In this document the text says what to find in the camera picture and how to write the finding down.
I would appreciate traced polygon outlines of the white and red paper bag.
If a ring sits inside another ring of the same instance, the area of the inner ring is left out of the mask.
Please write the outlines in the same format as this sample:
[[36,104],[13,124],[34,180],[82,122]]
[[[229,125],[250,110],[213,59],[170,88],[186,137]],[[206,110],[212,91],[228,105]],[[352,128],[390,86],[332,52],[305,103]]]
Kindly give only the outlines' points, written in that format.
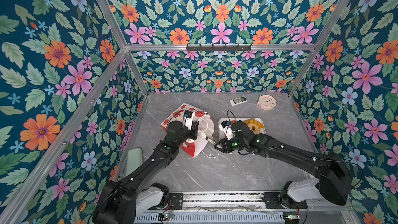
[[188,139],[180,145],[180,148],[182,148],[192,158],[195,158],[203,151],[205,146],[209,143],[209,139],[212,139],[215,132],[214,122],[208,112],[189,105],[188,103],[183,103],[162,122],[161,126],[166,131],[167,125],[170,122],[175,120],[183,122],[185,120],[185,111],[193,112],[193,122],[197,121],[199,123],[199,130],[196,140]]

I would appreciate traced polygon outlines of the brown sesame fake bagel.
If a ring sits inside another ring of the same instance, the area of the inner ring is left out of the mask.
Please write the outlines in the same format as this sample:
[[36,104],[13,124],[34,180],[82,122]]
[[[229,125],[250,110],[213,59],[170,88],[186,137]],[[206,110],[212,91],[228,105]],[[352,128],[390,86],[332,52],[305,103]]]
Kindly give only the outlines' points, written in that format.
[[254,134],[260,134],[263,124],[260,122],[250,122],[247,124]]

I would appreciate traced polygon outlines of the yellow fake croissant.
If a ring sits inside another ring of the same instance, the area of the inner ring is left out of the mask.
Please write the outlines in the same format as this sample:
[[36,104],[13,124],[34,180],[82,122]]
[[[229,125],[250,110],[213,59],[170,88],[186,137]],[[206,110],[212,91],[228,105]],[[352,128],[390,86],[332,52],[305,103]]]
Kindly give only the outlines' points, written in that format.
[[260,124],[260,122],[259,121],[257,121],[256,119],[254,119],[254,118],[252,118],[252,119],[248,119],[248,120],[245,120],[244,121],[244,123],[246,123],[246,124],[250,124],[250,123],[254,123],[254,124]]

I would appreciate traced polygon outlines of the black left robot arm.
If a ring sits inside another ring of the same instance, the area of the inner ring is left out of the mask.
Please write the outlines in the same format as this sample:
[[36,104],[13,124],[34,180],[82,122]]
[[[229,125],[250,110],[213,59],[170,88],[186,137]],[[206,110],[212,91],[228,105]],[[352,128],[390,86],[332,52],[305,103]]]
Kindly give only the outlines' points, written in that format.
[[180,121],[172,121],[164,139],[140,167],[118,182],[106,183],[92,214],[92,221],[95,224],[134,223],[137,216],[137,199],[144,186],[171,164],[179,154],[179,146],[183,142],[197,138],[198,126],[197,121],[192,123],[190,129]]

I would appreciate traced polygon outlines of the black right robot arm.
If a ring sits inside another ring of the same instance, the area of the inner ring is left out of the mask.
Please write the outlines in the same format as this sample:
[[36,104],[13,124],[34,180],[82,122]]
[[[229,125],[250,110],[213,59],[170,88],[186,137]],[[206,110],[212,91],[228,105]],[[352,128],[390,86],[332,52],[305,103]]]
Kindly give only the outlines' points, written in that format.
[[310,152],[285,144],[270,135],[256,134],[241,120],[225,120],[219,129],[225,137],[214,148],[222,153],[237,151],[242,156],[276,159],[312,175],[311,179],[285,183],[277,200],[283,207],[314,199],[325,199],[340,206],[347,203],[353,175],[338,154]]

